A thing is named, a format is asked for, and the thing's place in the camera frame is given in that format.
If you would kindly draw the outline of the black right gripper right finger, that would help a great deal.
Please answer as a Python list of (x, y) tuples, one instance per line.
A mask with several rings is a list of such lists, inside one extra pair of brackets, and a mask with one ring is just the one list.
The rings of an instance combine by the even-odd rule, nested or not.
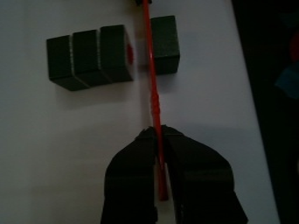
[(165, 125), (163, 143), (176, 224), (248, 224), (228, 160)]

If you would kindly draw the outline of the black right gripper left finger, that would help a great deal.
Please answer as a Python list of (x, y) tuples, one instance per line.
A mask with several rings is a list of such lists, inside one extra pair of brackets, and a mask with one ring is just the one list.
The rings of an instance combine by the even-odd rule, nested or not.
[(155, 129), (144, 129), (105, 172), (100, 224), (155, 224)]

